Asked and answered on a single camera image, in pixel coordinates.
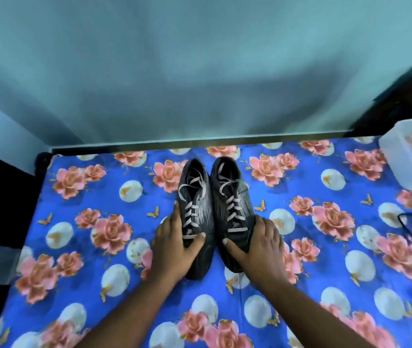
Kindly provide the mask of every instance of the white wall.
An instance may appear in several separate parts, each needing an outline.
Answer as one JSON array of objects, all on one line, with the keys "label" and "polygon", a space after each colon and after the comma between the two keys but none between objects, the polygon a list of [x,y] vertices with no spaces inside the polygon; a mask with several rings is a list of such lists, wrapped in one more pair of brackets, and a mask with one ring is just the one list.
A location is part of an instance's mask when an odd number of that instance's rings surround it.
[{"label": "white wall", "polygon": [[0,111],[0,159],[34,174],[35,157],[49,147]]},{"label": "white wall", "polygon": [[412,0],[0,0],[0,109],[45,143],[345,130]]}]

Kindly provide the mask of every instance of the white shoelace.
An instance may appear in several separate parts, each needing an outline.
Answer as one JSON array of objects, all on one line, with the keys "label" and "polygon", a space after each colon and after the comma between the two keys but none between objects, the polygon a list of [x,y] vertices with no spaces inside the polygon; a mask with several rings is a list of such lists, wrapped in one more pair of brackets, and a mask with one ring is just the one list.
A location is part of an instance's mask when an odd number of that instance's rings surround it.
[{"label": "white shoelace", "polygon": [[[180,198],[180,200],[186,202],[186,199],[182,196],[182,194],[180,194],[180,189],[182,187],[191,187],[191,185],[195,182],[199,182],[199,184],[201,185],[201,188],[202,188],[201,197],[199,199],[201,200],[205,197],[206,183],[204,183],[203,178],[200,175],[199,177],[193,178],[190,181],[190,183],[181,184],[179,186],[179,198]],[[193,227],[199,227],[199,225],[196,222],[194,222],[193,219],[192,219],[192,216],[198,217],[197,213],[193,213],[193,210],[197,210],[197,209],[198,209],[198,205],[193,204],[192,201],[190,201],[185,206],[185,211],[187,211],[187,213],[185,214],[185,223],[183,224],[183,227],[187,227],[188,225],[192,225]],[[196,236],[196,234],[193,234],[193,229],[190,228],[186,231],[186,235],[182,236],[182,238],[183,239],[193,239],[193,238],[195,238],[195,236]]]},{"label": "white shoelace", "polygon": [[[222,163],[219,166],[219,171],[218,171],[218,178],[220,180],[226,180],[226,182],[222,183],[221,187],[219,188],[219,193],[221,193],[223,196],[226,196],[224,193],[222,193],[222,190],[224,189],[225,186],[234,183],[234,182],[239,182],[239,180],[231,180],[229,178],[226,178],[224,176],[221,175],[221,171],[222,168],[224,167],[224,163]],[[241,216],[238,215],[237,212],[235,210],[242,210],[243,208],[241,206],[238,206],[238,203],[240,202],[240,194],[237,193],[237,197],[234,198],[233,195],[228,198],[226,200],[226,204],[227,204],[227,211],[229,212],[229,216],[227,217],[227,222],[229,222],[230,220],[232,220],[232,228],[229,228],[227,231],[228,232],[244,232],[247,231],[248,228],[247,227],[240,227],[241,223],[240,222],[236,222],[233,219],[236,218],[238,220],[242,220],[245,221],[246,219]]]}]

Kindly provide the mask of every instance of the floral tablecloth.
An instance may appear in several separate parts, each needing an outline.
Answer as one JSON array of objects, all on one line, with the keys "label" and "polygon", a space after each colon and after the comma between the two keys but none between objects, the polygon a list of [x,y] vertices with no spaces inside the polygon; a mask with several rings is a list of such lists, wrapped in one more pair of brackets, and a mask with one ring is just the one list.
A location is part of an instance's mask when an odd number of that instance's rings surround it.
[{"label": "floral tablecloth", "polygon": [[[198,157],[210,170],[219,156],[236,159],[255,212],[284,235],[291,283],[377,347],[412,348],[412,245],[396,218],[412,212],[412,192],[398,185],[375,137],[55,156],[0,345],[75,345],[149,276],[150,241],[172,211],[185,162]],[[301,346],[216,252],[202,281],[176,286],[143,347],[289,345]]]}]

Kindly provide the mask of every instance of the person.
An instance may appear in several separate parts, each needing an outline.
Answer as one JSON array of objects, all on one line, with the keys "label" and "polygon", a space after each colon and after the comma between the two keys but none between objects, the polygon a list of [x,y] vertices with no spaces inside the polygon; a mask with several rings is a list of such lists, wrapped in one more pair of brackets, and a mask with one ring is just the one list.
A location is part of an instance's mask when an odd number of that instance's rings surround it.
[{"label": "person", "polygon": [[[179,205],[175,202],[174,213],[156,231],[148,279],[91,330],[76,348],[139,348],[161,305],[186,274],[204,241],[204,235],[197,234],[188,248],[183,247]],[[374,347],[288,282],[283,240],[272,221],[256,216],[248,253],[229,239],[225,239],[224,244],[251,283],[273,305],[305,348]]]}]

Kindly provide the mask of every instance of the pair of shoes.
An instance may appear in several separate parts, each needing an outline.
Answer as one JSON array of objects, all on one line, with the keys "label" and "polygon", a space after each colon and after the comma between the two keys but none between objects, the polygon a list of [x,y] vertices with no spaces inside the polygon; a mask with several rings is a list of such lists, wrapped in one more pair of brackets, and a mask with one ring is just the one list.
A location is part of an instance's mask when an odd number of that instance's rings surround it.
[{"label": "pair of shoes", "polygon": [[255,223],[248,187],[241,179],[235,160],[229,157],[216,159],[211,176],[201,161],[189,160],[180,176],[177,201],[183,245],[187,248],[198,233],[206,234],[206,242],[185,277],[200,280],[206,275],[216,245],[230,271],[242,272],[222,243],[228,238],[248,252]]}]

